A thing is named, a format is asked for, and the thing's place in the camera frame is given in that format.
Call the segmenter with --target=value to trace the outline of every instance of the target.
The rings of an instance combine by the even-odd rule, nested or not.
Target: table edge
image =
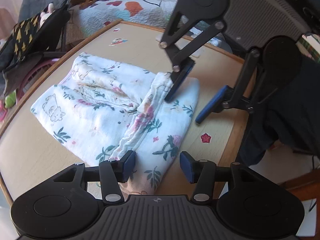
[[[6,131],[6,129],[8,128],[9,124],[11,123],[11,121],[14,119],[14,117],[16,116],[17,112],[22,108],[22,106],[24,105],[24,103],[30,98],[30,96],[33,94],[33,92],[35,90],[38,89],[38,87],[54,72],[57,70],[58,67],[60,67],[64,62],[66,62],[71,56],[73,56],[78,50],[80,50],[81,48],[83,48],[85,45],[87,45],[89,42],[93,41],[95,38],[97,38],[98,36],[100,36],[101,34],[103,34],[104,32],[106,32],[107,30],[113,28],[114,26],[118,25],[119,23],[122,24],[127,24],[127,25],[133,25],[133,26],[138,26],[138,27],[142,27],[142,28],[146,28],[146,29],[150,29],[150,30],[154,30],[154,31],[159,31],[159,32],[164,32],[164,29],[159,28],[159,27],[153,27],[153,26],[149,26],[149,25],[145,25],[145,24],[140,24],[140,23],[133,23],[133,22],[127,22],[124,21],[122,19],[118,19],[115,20],[113,22],[111,22],[110,24],[106,25],[105,27],[101,28],[100,30],[96,31],[95,33],[93,33],[92,35],[90,35],[88,38],[86,38],[85,40],[83,40],[82,42],[80,42],[78,45],[76,45],[74,48],[72,48],[70,51],[68,51],[62,58],[60,58],[55,64],[53,64],[31,87],[30,89],[24,94],[24,96],[21,98],[21,100],[19,100],[19,102],[17,103],[17,105],[15,106],[15,108],[13,109],[12,113],[10,114],[10,116],[8,116],[8,118],[4,121],[2,127],[0,128],[0,138],[2,137],[2,135],[4,134],[4,132]],[[189,36],[183,36],[184,39],[188,40],[188,41],[192,41],[193,38],[189,37]],[[227,57],[230,57],[231,59],[239,62],[239,63],[244,63],[244,60],[236,55],[233,55],[221,48],[218,48],[216,46],[213,46],[209,43],[206,43],[204,45],[205,47],[215,50],[221,54],[224,54]],[[231,138],[231,135],[234,135],[236,133],[239,133],[239,131],[241,131],[242,129],[242,124],[244,123],[242,120],[244,120],[243,118],[243,113],[241,110],[239,110],[239,112],[236,115],[236,120],[241,119],[241,121],[238,121],[237,123],[235,122],[234,127],[232,128],[232,131],[230,133],[229,139],[227,141],[225,150],[223,151],[222,155],[221,155],[221,159],[219,161],[219,166],[225,166],[228,165],[230,163],[229,160],[231,160],[231,162],[235,159],[236,154],[238,152],[238,147],[235,147],[235,145],[241,143],[238,141],[235,141],[233,138]],[[231,150],[232,153],[232,158],[230,158],[230,156],[224,156],[225,153],[227,153],[226,149]],[[8,202],[8,204],[10,206],[12,206],[13,204],[13,199],[9,193],[9,190],[4,182],[4,179],[1,175],[1,171],[0,171],[0,188],[2,189],[4,196]]]

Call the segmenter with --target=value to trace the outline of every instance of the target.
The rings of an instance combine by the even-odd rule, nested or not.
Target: metal pivot screw
[[[229,103],[227,103],[227,102],[223,103],[222,106],[223,106],[224,109],[229,109],[230,108]]]
[[[248,107],[249,114],[253,113],[253,107]]]
[[[172,69],[173,69],[173,72],[179,72],[180,71],[180,67],[177,66],[177,65],[173,66]]]
[[[161,41],[159,43],[159,46],[160,46],[161,49],[165,49],[166,47],[168,47],[168,44],[165,41]]]
[[[207,201],[210,197],[207,194],[199,193],[193,196],[193,199],[199,202]]]
[[[109,201],[109,202],[116,202],[120,199],[121,199],[121,197],[118,194],[106,195],[106,201]]]
[[[223,22],[216,22],[214,26],[216,27],[217,30],[222,30],[224,28]]]
[[[251,51],[251,54],[255,58],[260,57],[260,51],[258,51],[257,49],[254,49],[253,51]]]

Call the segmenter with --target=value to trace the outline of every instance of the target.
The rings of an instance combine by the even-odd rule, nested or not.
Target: white muslin blanket
[[[172,103],[169,73],[79,55],[69,75],[31,112],[57,141],[90,166],[136,152],[126,194],[153,194],[178,153],[196,107],[199,83],[187,78]]]

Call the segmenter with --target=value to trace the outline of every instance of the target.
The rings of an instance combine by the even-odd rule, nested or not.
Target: blue gripper pad
[[[133,172],[133,168],[136,164],[136,155],[134,151],[130,151],[129,157],[125,160],[123,164],[122,176],[124,181],[128,181],[131,173]]]
[[[192,163],[183,152],[180,154],[180,168],[182,169],[186,179],[190,183],[194,183],[195,173],[192,170]]]
[[[222,99],[225,92],[228,90],[228,86],[222,87],[215,96],[207,103],[207,105],[201,110],[201,112],[196,117],[196,123],[201,124],[202,121],[212,112],[216,103],[219,102],[219,99]]]

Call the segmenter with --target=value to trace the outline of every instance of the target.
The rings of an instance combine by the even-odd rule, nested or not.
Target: cartoon cat print
[[[84,80],[84,78],[94,69],[87,65],[86,63],[79,62],[78,64],[74,65],[72,69],[72,76],[78,76],[80,80]]]
[[[66,113],[61,111],[61,107],[57,104],[56,94],[48,96],[45,99],[42,109],[48,116],[50,116],[50,120],[52,122],[61,121],[62,117],[66,115]]]

